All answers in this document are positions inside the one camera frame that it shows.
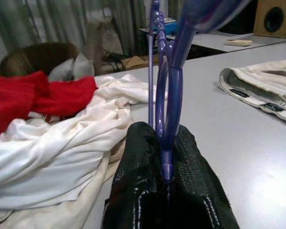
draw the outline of red fabric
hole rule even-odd
[[[0,77],[0,134],[13,119],[25,119],[30,111],[59,117],[75,115],[90,102],[96,89],[91,76],[52,83],[41,71],[24,77]]]

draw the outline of black leather bag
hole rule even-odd
[[[219,179],[184,126],[175,140],[173,164],[174,178],[165,184],[154,130],[143,122],[131,125],[102,228],[239,228]]]

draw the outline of desk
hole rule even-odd
[[[167,36],[168,39],[174,40],[174,36]],[[251,40],[252,43],[249,46],[240,47],[240,46],[228,46],[224,45],[226,40]],[[286,42],[284,38],[275,38],[275,37],[261,37],[255,36],[252,33],[245,35],[234,35],[230,33],[224,33],[219,31],[214,31],[208,34],[197,34],[194,36],[193,45],[200,47],[205,47],[208,49],[213,49],[221,52],[234,52],[245,49],[252,49],[261,46],[266,46],[270,44],[277,44]]]
[[[286,59],[286,42],[186,61],[181,124],[218,175],[241,229],[286,229],[286,123],[229,96],[219,86],[226,67]],[[147,81],[147,68],[130,73]],[[147,105],[131,108],[147,122]],[[84,229],[99,229],[111,180],[101,190]]]

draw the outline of speaker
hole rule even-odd
[[[286,0],[259,0],[254,34],[286,38]]]

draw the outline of purple plastic hanger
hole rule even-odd
[[[162,175],[166,182],[173,176],[172,148],[178,131],[182,95],[182,67],[196,32],[219,29],[239,13],[250,0],[188,0],[182,9],[179,29],[174,41],[167,42],[160,0],[152,0],[149,44],[149,113],[153,126],[153,31],[156,26],[159,71],[156,92],[155,131],[160,142]],[[164,97],[168,78],[167,112],[164,118]]]

